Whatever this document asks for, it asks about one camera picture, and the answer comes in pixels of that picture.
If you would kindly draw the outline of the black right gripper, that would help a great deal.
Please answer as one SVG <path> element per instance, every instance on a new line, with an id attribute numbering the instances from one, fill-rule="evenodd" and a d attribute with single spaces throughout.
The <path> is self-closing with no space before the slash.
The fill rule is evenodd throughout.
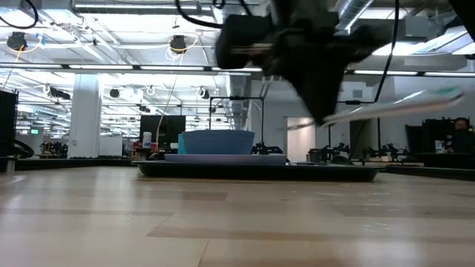
<path id="1" fill-rule="evenodd" d="M 383 24 L 352 26 L 370 1 L 271 1 L 266 16 L 229 15 L 215 43 L 215 60 L 224 70 L 248 63 L 275 70 L 282 63 L 322 56 L 359 62 L 392 40 Z M 335 113 L 343 68 L 281 68 L 275 72 L 295 89 L 317 125 Z"/>

